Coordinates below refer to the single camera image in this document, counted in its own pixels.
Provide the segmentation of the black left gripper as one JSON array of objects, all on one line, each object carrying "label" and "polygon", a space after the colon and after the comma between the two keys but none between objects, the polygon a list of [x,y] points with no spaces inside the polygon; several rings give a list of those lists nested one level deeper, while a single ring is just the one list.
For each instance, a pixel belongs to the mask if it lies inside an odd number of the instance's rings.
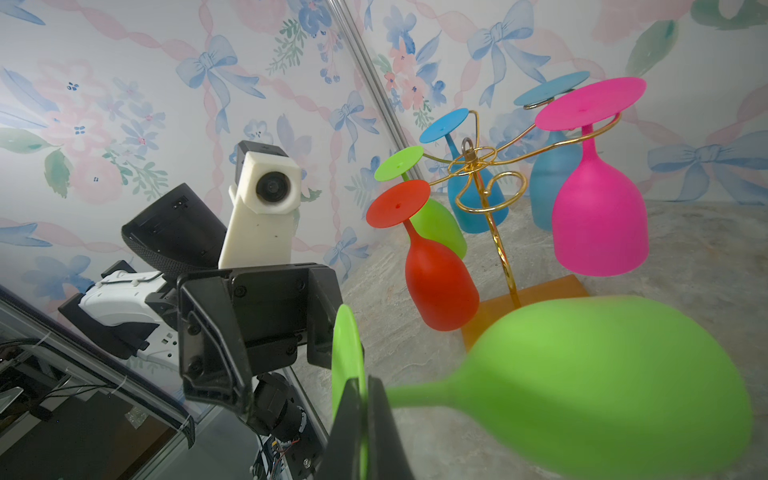
[{"label": "black left gripper", "polygon": [[177,280],[179,373],[187,399],[237,414],[253,405],[254,377],[291,366],[299,347],[330,368],[342,305],[336,272],[301,263],[208,270]]}]

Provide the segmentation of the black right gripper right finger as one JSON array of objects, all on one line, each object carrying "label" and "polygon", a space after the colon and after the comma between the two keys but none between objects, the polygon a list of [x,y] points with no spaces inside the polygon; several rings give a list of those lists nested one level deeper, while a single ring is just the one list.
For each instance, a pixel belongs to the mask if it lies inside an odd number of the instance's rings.
[{"label": "black right gripper right finger", "polygon": [[383,382],[369,376],[367,387],[367,478],[414,480]]}]

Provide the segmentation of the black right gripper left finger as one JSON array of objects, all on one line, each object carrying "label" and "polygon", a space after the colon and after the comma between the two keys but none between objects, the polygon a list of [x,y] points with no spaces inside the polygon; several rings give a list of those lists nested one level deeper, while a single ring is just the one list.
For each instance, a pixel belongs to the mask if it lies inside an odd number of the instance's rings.
[{"label": "black right gripper left finger", "polygon": [[367,472],[363,465],[363,440],[366,434],[367,408],[360,381],[349,379],[341,397],[333,427],[315,479],[361,480]]}]

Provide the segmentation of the pink wine glass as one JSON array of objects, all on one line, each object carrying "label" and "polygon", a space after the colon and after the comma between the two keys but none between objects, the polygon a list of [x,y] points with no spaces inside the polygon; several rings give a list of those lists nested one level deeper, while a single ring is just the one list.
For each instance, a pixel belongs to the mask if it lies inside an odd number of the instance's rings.
[{"label": "pink wine glass", "polygon": [[637,77],[604,80],[555,100],[536,117],[545,131],[579,128],[582,159],[561,187],[552,213],[554,254],[580,275],[611,277],[638,268],[649,255],[644,198],[626,175],[598,155],[595,124],[633,106],[647,83]]}]

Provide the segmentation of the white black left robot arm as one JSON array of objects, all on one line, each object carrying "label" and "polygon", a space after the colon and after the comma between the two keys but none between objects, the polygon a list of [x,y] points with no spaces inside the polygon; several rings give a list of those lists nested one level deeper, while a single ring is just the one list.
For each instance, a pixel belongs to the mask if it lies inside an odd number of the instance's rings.
[{"label": "white black left robot arm", "polygon": [[179,185],[122,227],[149,270],[117,262],[60,312],[117,358],[176,369],[187,400],[233,412],[256,434],[255,478],[310,479],[327,434],[292,367],[299,354],[331,364],[337,276],[317,263],[220,269],[225,233]]}]

